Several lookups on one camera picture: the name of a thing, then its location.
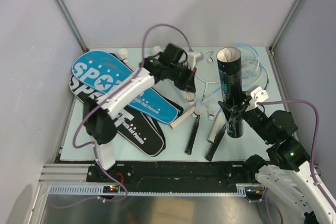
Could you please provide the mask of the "black shuttlecock tube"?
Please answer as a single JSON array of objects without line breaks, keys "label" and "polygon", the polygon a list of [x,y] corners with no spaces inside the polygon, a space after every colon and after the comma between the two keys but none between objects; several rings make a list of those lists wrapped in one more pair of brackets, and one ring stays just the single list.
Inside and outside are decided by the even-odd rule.
[{"label": "black shuttlecock tube", "polygon": [[[229,105],[241,105],[242,91],[242,61],[241,51],[236,47],[225,47],[216,54],[222,101]],[[227,124],[227,134],[232,138],[242,135],[231,135],[230,126]]]}]

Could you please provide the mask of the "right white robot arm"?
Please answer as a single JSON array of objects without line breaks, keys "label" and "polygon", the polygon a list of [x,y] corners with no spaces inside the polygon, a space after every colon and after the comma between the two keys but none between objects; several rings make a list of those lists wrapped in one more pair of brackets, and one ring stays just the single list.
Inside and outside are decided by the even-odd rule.
[{"label": "right white robot arm", "polygon": [[316,172],[313,155],[294,138],[298,127],[292,114],[277,110],[267,116],[252,107],[260,102],[249,98],[231,108],[224,102],[218,104],[229,122],[244,120],[270,146],[266,150],[269,162],[257,154],[243,162],[243,178],[265,185],[294,207],[306,223],[335,223],[335,199]]}]

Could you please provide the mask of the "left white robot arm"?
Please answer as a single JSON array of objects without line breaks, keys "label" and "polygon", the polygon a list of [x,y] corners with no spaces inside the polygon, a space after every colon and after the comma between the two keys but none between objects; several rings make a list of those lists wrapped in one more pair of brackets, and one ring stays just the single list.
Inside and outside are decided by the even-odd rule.
[{"label": "left white robot arm", "polygon": [[96,163],[100,166],[99,177],[109,182],[117,174],[110,142],[117,134],[114,123],[121,110],[142,92],[166,79],[178,89],[195,94],[196,62],[201,56],[199,52],[185,52],[168,44],[158,56],[143,58],[137,70],[109,93],[84,102],[81,125],[91,136]]}]

